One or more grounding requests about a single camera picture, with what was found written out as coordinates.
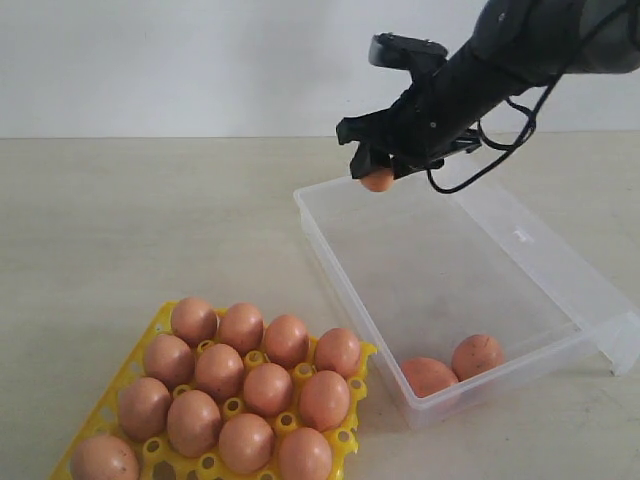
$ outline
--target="beige table surface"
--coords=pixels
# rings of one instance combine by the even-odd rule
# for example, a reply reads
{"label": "beige table surface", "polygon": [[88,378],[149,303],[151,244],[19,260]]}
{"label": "beige table surface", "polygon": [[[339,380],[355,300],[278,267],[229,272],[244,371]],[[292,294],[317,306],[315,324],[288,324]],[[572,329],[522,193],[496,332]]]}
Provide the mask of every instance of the beige table surface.
{"label": "beige table surface", "polygon": [[[496,172],[637,304],[639,151],[640,134],[539,134]],[[0,478],[48,477],[166,300],[348,325],[292,192],[343,175],[351,152],[333,139],[0,141]],[[640,365],[623,378],[602,366],[414,433],[373,370],[346,478],[637,480]]]}

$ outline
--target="brown egg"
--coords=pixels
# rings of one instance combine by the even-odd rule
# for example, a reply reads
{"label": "brown egg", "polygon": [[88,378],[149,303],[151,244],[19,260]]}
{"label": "brown egg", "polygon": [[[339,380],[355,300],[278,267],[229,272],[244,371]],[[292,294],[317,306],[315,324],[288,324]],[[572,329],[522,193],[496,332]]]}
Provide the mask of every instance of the brown egg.
{"label": "brown egg", "polygon": [[329,442],[312,428],[288,434],[278,452],[282,480],[327,480],[333,466]]}
{"label": "brown egg", "polygon": [[176,337],[195,348],[200,342],[215,336],[218,315],[213,306],[202,298],[183,298],[171,311],[171,330]]}
{"label": "brown egg", "polygon": [[198,359],[195,379],[196,388],[211,395],[216,402],[224,403],[242,388],[242,358],[229,345],[213,345]]}
{"label": "brown egg", "polygon": [[170,406],[171,394],[160,380],[138,378],[118,397],[118,423],[131,440],[145,442],[165,429]]}
{"label": "brown egg", "polygon": [[489,335],[471,335],[456,347],[451,366],[462,382],[504,363],[498,340]]}
{"label": "brown egg", "polygon": [[184,340],[161,333],[145,350],[142,364],[149,377],[157,378],[173,390],[191,381],[196,358]]}
{"label": "brown egg", "polygon": [[270,361],[290,370],[307,358],[309,331],[298,317],[280,315],[267,327],[264,346]]}
{"label": "brown egg", "polygon": [[300,392],[302,421],[319,432],[340,426],[349,413],[351,395],[344,378],[331,370],[313,375]]}
{"label": "brown egg", "polygon": [[140,465],[126,442],[108,434],[83,440],[71,457],[73,480],[138,480]]}
{"label": "brown egg", "polygon": [[220,319],[220,341],[235,348],[242,357],[260,347],[263,333],[262,313],[250,303],[232,305]]}
{"label": "brown egg", "polygon": [[400,368],[419,398],[428,397],[458,383],[455,373],[433,358],[411,358],[403,362]]}
{"label": "brown egg", "polygon": [[189,390],[171,404],[167,435],[176,452],[196,458],[218,443],[222,416],[216,402],[204,392]]}
{"label": "brown egg", "polygon": [[249,372],[242,392],[247,406],[262,417],[275,417],[293,401],[289,372],[275,363],[263,363]]}
{"label": "brown egg", "polygon": [[393,186],[393,171],[390,168],[381,168],[360,179],[360,183],[369,191],[375,193],[386,192]]}
{"label": "brown egg", "polygon": [[275,433],[263,418],[241,413],[222,427],[218,451],[231,471],[247,475],[269,463],[275,444]]}
{"label": "brown egg", "polygon": [[346,328],[332,328],[318,339],[315,365],[318,370],[333,370],[344,378],[358,371],[360,342]]}

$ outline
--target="yellow egg tray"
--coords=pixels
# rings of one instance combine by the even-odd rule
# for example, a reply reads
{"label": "yellow egg tray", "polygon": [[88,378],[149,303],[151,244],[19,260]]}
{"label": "yellow egg tray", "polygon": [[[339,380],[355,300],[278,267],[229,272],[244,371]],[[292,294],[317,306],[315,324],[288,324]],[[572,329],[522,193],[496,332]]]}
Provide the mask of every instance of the yellow egg tray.
{"label": "yellow egg tray", "polygon": [[[72,480],[69,471],[69,462],[75,448],[84,439],[98,433],[110,433],[127,442],[140,461],[141,480],[280,480],[278,469],[278,449],[284,436],[299,426],[303,426],[297,410],[298,399],[301,387],[314,373],[313,358],[317,338],[311,337],[311,348],[305,363],[297,365],[290,374],[294,381],[295,393],[291,407],[278,415],[276,418],[266,420],[272,426],[276,434],[276,447],[269,463],[260,471],[250,475],[238,475],[230,471],[220,460],[218,448],[205,453],[200,458],[186,458],[175,452],[167,439],[166,433],[158,437],[153,437],[144,443],[131,441],[120,429],[117,421],[117,399],[118,393],[129,386],[135,379],[144,376],[142,369],[142,357],[145,349],[153,338],[159,333],[170,333],[171,311],[177,302],[165,303],[156,314],[149,327],[142,335],[136,346],[133,348],[126,361],[115,375],[102,397],[95,405],[88,418],[80,428],[75,438],[67,448],[60,462],[51,474],[51,480]],[[226,309],[217,310],[219,316],[224,316]],[[196,356],[214,345],[217,337],[212,340],[202,342],[195,349]],[[356,440],[356,430],[358,427],[358,402],[367,396],[368,358],[376,353],[375,346],[361,342],[361,356],[358,371],[355,375],[347,379],[351,392],[351,404],[349,413],[342,424],[334,429],[324,432],[323,435],[329,442],[333,453],[333,467],[327,480],[342,480],[344,478],[344,460],[350,453],[357,453],[358,442]],[[269,359],[264,353],[264,345],[259,350],[249,352],[244,357],[246,371],[268,362]],[[193,382],[189,385],[180,385],[172,392],[173,397],[194,388]],[[242,394],[238,397],[230,398],[224,405],[219,405],[226,421],[229,418],[246,411]]]}

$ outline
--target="robotic arm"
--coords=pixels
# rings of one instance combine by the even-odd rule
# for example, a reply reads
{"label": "robotic arm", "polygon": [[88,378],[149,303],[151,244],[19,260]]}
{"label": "robotic arm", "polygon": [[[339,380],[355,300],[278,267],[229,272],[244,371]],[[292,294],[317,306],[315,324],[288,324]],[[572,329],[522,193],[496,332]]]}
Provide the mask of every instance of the robotic arm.
{"label": "robotic arm", "polygon": [[[380,169],[390,169],[395,179],[426,171],[440,193],[464,188],[528,140],[535,116],[564,74],[640,68],[639,9],[640,0],[489,0],[471,38],[448,60],[446,48],[431,41],[374,36],[369,62],[407,70],[411,86],[388,109],[338,124],[340,145],[359,142],[352,178]],[[533,111],[511,101],[536,87],[547,90]],[[503,101],[528,114],[518,139],[464,184],[437,187],[431,170],[488,143],[479,121]],[[476,122],[478,128],[471,128]]]}

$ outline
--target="wall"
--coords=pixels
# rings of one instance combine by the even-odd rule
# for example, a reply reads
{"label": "wall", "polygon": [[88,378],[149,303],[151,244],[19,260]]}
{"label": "wall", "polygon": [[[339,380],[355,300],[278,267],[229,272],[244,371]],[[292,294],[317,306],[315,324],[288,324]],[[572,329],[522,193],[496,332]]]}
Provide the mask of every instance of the wall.
{"label": "wall", "polygon": [[[333,135],[407,86],[368,65],[372,34],[454,51],[483,4],[0,0],[0,137]],[[637,79],[564,81],[540,130],[640,128]],[[522,122],[501,108],[486,126]]]}

